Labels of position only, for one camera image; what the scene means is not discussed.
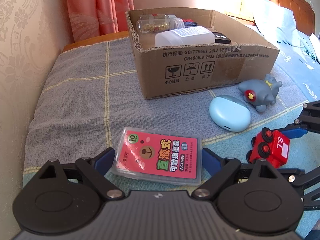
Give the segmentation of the pink patterned curtain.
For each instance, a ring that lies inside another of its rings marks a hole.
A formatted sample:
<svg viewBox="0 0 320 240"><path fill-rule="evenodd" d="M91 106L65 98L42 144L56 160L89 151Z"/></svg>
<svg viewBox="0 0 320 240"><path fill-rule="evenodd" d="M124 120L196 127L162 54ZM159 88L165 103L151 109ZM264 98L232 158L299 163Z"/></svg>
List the pink patterned curtain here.
<svg viewBox="0 0 320 240"><path fill-rule="evenodd" d="M76 42L127 30L125 12L133 0L67 0L68 15Z"/></svg>

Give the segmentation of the red refill cartridge box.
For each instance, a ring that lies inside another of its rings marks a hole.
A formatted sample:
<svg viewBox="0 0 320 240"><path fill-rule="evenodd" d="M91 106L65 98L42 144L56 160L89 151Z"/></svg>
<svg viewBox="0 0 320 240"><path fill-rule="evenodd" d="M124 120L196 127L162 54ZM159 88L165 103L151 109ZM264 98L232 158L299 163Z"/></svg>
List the red refill cartridge box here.
<svg viewBox="0 0 320 240"><path fill-rule="evenodd" d="M125 127L111 171L135 180L200 185L201 137Z"/></svg>

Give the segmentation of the black digital kitchen timer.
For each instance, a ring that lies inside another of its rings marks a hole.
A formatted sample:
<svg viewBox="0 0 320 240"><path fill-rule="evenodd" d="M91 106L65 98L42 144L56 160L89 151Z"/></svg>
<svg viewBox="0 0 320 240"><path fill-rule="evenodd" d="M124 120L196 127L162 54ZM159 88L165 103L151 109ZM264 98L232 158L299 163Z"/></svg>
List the black digital kitchen timer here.
<svg viewBox="0 0 320 240"><path fill-rule="evenodd" d="M220 43L220 44L230 44L231 40L224 34L219 33L219 32L212 32L215 36L215 43Z"/></svg>

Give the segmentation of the clear plastic jar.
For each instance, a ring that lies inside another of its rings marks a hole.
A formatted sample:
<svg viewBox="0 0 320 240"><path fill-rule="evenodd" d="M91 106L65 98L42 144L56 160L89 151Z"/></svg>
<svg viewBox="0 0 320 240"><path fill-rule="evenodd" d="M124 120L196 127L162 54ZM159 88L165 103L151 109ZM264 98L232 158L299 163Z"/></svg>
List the clear plastic jar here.
<svg viewBox="0 0 320 240"><path fill-rule="evenodd" d="M165 27L156 27L154 25L146 25L144 27L136 27L136 31L141 34L149 34L149 33L160 33L168 30L174 30L174 29L182 29L185 28L182 19L180 18L173 18L169 22L169 26L167 28Z"/></svg>

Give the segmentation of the white plastic bottle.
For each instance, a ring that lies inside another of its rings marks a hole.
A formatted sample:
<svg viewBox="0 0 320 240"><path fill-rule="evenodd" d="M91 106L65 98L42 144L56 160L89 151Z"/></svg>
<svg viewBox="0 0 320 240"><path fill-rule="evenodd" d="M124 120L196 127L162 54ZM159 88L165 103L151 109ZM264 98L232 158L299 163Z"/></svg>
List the white plastic bottle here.
<svg viewBox="0 0 320 240"><path fill-rule="evenodd" d="M155 47L186 46L215 43L215 35L205 27L165 31L155 36Z"/></svg>

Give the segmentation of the light blue pillow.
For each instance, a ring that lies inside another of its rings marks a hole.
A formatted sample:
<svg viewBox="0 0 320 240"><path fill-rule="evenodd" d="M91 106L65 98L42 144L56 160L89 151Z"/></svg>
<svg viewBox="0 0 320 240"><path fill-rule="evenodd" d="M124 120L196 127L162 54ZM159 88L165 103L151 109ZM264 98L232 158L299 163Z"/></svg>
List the light blue pillow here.
<svg viewBox="0 0 320 240"><path fill-rule="evenodd" d="M293 11L280 7L269 0L257 0L253 10L257 29L275 46L284 43L306 52L319 61L319 39L311 33L307 35L297 29Z"/></svg>

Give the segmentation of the wooden bedside table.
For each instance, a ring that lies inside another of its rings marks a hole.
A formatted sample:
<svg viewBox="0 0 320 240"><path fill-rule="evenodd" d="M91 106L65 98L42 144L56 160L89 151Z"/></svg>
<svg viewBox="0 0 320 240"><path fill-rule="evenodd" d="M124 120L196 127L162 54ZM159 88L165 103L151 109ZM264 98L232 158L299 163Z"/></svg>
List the wooden bedside table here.
<svg viewBox="0 0 320 240"><path fill-rule="evenodd" d="M101 35L101 36L97 36L97 37L92 37L92 38L88 38L86 40L82 40L82 41L74 42L72 44L68 44L64 47L62 52L69 51L71 49L78 48L78 47L90 46L90 45L100 43L100 42L113 41L113 40L117 40L120 38L126 38L128 36L129 36L128 31L121 31L118 33L112 33L112 34L106 34L106 35Z"/></svg>

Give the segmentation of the light blue earbuds case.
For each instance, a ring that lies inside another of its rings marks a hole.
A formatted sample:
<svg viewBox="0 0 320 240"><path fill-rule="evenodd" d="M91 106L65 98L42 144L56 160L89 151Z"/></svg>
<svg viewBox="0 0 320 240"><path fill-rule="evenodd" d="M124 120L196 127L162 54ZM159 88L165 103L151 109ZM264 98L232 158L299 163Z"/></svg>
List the light blue earbuds case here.
<svg viewBox="0 0 320 240"><path fill-rule="evenodd" d="M251 123L248 107L241 100L228 95L213 98L209 114L217 126L231 132L242 132Z"/></svg>

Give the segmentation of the jar of yellow capsules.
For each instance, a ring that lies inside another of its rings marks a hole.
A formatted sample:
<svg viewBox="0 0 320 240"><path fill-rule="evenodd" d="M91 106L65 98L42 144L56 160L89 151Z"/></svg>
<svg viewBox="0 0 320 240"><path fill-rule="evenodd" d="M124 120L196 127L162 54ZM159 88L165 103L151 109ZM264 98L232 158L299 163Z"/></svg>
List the jar of yellow capsules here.
<svg viewBox="0 0 320 240"><path fill-rule="evenodd" d="M168 15L168 14L147 14L140 15L139 20L136 23L136 27L144 27L148 25L154 25L156 27L165 27L169 26L169 22L171 19L177 18L176 15Z"/></svg>

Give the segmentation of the dark blue toy cube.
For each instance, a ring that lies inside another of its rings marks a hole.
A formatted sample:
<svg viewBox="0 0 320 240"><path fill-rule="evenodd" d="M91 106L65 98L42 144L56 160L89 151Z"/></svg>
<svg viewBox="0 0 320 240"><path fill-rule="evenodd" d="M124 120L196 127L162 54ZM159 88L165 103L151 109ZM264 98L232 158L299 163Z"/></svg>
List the dark blue toy cube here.
<svg viewBox="0 0 320 240"><path fill-rule="evenodd" d="M190 27L198 27L199 24L191 19L183 19L183 24L185 28L190 28Z"/></svg>

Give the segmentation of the open cardboard box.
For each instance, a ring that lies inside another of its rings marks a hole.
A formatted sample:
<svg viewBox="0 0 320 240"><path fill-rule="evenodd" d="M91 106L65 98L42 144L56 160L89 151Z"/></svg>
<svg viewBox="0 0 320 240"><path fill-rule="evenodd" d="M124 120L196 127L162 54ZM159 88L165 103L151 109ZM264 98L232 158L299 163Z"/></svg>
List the open cardboard box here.
<svg viewBox="0 0 320 240"><path fill-rule="evenodd" d="M141 15L170 14L227 36L230 44L156 47L154 34L135 30ZM127 28L144 98L230 86L270 73L279 49L244 24L215 10L169 7L129 10Z"/></svg>

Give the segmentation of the red toy fire truck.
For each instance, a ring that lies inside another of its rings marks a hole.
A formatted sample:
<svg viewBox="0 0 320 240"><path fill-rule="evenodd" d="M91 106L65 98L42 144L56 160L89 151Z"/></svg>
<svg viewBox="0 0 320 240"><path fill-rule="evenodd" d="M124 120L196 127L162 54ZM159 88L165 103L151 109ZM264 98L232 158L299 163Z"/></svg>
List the red toy fire truck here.
<svg viewBox="0 0 320 240"><path fill-rule="evenodd" d="M246 154L249 163L258 159L266 159L274 168L280 168L287 163L289 157L290 139L280 131L264 127L251 140L252 149Z"/></svg>

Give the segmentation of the wooden headboard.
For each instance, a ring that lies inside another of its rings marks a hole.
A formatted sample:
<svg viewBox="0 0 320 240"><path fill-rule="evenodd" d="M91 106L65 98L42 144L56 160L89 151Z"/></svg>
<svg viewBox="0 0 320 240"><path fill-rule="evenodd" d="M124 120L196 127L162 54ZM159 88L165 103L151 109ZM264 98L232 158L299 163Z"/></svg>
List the wooden headboard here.
<svg viewBox="0 0 320 240"><path fill-rule="evenodd" d="M297 30L306 35L315 33L315 13L305 0L269 0L278 6L290 9L296 20Z"/></svg>

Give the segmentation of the grey checked blanket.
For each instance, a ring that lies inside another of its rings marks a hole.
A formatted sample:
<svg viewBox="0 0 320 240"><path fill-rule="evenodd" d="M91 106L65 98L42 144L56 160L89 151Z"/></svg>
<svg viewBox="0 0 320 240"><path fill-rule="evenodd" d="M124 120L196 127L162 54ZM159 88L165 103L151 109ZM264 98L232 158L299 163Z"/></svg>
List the grey checked blanket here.
<svg viewBox="0 0 320 240"><path fill-rule="evenodd" d="M71 163L119 144L126 126L199 135L217 154L244 160L249 142L263 127L292 122L306 102L319 99L319 88L297 70L319 72L319 64L283 45L271 74L283 83L276 104L264 113L251 110L248 130L231 133L213 123L209 104L223 94L241 98L236 86L146 100L128 38L79 47L61 54L48 75L25 145L23 184L50 158Z"/></svg>

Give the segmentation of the grey shark figurine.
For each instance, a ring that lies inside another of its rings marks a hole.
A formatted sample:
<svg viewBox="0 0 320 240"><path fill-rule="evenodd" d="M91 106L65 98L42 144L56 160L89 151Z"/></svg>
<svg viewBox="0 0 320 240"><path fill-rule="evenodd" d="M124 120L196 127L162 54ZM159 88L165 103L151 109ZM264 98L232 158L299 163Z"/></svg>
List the grey shark figurine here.
<svg viewBox="0 0 320 240"><path fill-rule="evenodd" d="M277 81L274 76L266 74L263 80L251 79L238 84L238 90L243 93L244 101L250 103L258 112L264 112L267 106L276 103L276 97L281 81Z"/></svg>

